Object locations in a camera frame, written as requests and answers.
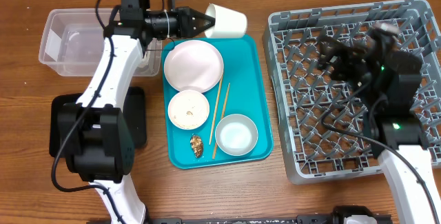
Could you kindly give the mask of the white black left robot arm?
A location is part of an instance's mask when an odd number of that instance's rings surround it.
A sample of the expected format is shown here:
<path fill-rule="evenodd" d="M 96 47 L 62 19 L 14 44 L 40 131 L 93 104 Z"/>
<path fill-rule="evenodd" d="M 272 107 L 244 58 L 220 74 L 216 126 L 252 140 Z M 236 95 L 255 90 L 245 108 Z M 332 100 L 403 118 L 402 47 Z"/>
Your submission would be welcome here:
<path fill-rule="evenodd" d="M 61 144 L 51 180 L 61 192 L 95 189 L 112 223 L 146 223 L 147 208 L 130 176 L 135 142 L 123 116 L 130 82 L 153 39 L 193 38 L 216 19 L 189 7 L 152 11 L 150 0 L 121 0 L 108 23 L 97 21 L 103 54 L 86 91 L 58 113 Z"/>

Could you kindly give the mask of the white cup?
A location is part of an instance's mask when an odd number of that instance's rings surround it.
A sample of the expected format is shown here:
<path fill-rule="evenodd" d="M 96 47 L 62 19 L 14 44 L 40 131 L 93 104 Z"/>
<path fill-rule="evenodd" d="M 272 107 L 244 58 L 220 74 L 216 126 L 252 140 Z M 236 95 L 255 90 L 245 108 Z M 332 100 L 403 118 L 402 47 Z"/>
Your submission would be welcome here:
<path fill-rule="evenodd" d="M 205 31 L 210 39 L 239 39 L 247 31 L 247 17 L 242 12 L 211 3 L 205 14 L 215 19 L 214 26 Z"/>

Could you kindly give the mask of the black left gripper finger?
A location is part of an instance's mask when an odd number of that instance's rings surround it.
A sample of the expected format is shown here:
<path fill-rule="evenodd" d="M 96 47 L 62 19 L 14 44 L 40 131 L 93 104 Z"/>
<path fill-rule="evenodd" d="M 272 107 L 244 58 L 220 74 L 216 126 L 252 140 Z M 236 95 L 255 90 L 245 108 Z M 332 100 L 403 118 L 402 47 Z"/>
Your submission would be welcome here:
<path fill-rule="evenodd" d="M 191 37 L 196 37 L 204 31 L 212 28 L 215 24 L 215 19 L 195 19 L 191 24 Z"/>
<path fill-rule="evenodd" d="M 190 19 L 192 21 L 207 21 L 209 23 L 215 22 L 214 17 L 206 15 L 206 14 L 199 12 L 199 11 L 192 9 L 192 8 L 189 9 L 189 15 L 190 15 Z"/>

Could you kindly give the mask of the white bowl with rice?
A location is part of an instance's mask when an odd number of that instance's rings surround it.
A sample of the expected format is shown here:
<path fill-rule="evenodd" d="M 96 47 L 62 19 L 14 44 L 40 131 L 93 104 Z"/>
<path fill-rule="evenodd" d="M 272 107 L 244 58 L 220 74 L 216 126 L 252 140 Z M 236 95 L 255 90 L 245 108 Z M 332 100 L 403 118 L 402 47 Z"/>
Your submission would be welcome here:
<path fill-rule="evenodd" d="M 183 90 L 175 94 L 167 107 L 169 120 L 182 130 L 194 130 L 202 126 L 209 116 L 209 102 L 200 92 Z"/>

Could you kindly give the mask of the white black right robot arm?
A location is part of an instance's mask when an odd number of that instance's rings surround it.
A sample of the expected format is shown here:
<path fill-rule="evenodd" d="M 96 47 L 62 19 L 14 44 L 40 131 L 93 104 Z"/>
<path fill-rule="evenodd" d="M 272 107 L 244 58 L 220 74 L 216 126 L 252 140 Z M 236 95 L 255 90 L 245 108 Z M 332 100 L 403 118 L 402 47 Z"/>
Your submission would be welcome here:
<path fill-rule="evenodd" d="M 372 45 L 346 45 L 318 37 L 319 70 L 331 68 L 331 79 L 345 81 L 352 94 L 332 104 L 321 122 L 327 130 L 366 141 L 387 179 L 401 223 L 439 223 L 440 195 L 423 124 L 411 109 L 422 81 L 422 60 L 398 48 L 399 29 L 376 23 L 367 33 Z M 359 98 L 368 112 L 362 134 L 325 123 L 336 109 Z"/>

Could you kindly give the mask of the grey white bowl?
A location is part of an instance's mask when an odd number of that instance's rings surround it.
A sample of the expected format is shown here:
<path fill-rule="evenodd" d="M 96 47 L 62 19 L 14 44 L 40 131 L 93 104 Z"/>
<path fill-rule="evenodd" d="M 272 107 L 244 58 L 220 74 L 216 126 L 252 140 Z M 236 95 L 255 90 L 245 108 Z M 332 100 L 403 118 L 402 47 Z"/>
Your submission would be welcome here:
<path fill-rule="evenodd" d="M 217 124 L 215 140 L 224 153 L 231 156 L 244 156 L 256 147 L 258 129 L 248 116 L 230 114 Z"/>

